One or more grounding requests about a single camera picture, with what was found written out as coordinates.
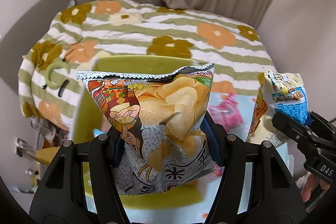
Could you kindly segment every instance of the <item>pink package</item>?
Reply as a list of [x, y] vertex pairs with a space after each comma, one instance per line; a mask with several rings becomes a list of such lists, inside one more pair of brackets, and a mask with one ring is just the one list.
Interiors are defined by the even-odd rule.
[[215, 123], [221, 124], [227, 132], [243, 123], [235, 94], [230, 93], [218, 106], [208, 105], [208, 111]]

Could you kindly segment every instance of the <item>orange flower pattern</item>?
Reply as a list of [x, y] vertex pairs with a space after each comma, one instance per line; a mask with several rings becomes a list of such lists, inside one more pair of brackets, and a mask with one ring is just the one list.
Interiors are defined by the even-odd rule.
[[96, 49], [94, 48], [96, 45], [97, 42], [94, 40], [71, 45], [65, 54], [65, 60], [67, 62], [88, 62], [96, 53]]
[[220, 50], [224, 46], [234, 46], [237, 42], [233, 33], [212, 23], [201, 23], [197, 26], [197, 33], [207, 40], [208, 45]]
[[115, 14], [120, 12], [121, 5], [116, 1], [100, 0], [97, 2], [96, 14]]
[[39, 103], [38, 110], [46, 119], [51, 121], [54, 125], [64, 130], [69, 130], [69, 128], [62, 123], [61, 111], [59, 110], [57, 104], [51, 103], [48, 105], [45, 101], [41, 101]]
[[211, 92], [234, 93], [235, 89], [230, 81], [212, 82]]
[[157, 37], [153, 39], [153, 45], [147, 49], [147, 55], [190, 58], [189, 48], [192, 46], [193, 44], [187, 40], [174, 40], [168, 36]]
[[73, 23], [82, 24], [86, 19], [86, 14], [91, 11], [91, 8], [91, 3], [85, 3], [65, 9], [61, 11], [61, 21], [68, 23], [71, 20]]

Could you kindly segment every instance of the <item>cartoon man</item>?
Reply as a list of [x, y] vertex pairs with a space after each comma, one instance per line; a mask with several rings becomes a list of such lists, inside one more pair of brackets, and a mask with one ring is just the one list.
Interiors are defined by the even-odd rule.
[[264, 85], [264, 75], [263, 75], [263, 73], [260, 73], [258, 75], [258, 80], [259, 80], [259, 83], [260, 83], [260, 88], [259, 88], [259, 92], [258, 92], [256, 101], [255, 101], [255, 104], [254, 104], [252, 122], [251, 122], [249, 133], [247, 135], [246, 142], [251, 142], [251, 138], [255, 137], [255, 131], [256, 131], [258, 125], [260, 124], [260, 118], [267, 111], [267, 104], [263, 99], [263, 93], [261, 91], [261, 89], [263, 88], [263, 85]]
[[134, 93], [142, 89], [143, 84], [127, 86], [125, 82], [116, 79], [91, 80], [88, 90], [109, 122], [121, 133], [121, 138], [143, 158], [140, 104]]

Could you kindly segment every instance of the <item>blue snack bag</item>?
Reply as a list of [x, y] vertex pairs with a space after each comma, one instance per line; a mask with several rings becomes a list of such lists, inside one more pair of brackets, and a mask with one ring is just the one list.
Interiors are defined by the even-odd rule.
[[272, 87], [272, 101], [269, 106], [275, 112], [284, 112], [293, 119], [305, 123], [308, 115], [308, 101], [303, 80], [298, 73], [265, 71], [265, 85]]

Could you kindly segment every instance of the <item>green label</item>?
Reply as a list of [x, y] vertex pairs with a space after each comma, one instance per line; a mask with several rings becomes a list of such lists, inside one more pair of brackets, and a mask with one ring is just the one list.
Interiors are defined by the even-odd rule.
[[206, 85], [207, 87], [211, 88], [212, 86], [212, 78], [207, 77], [196, 77], [195, 78], [198, 82], [202, 83], [203, 85]]

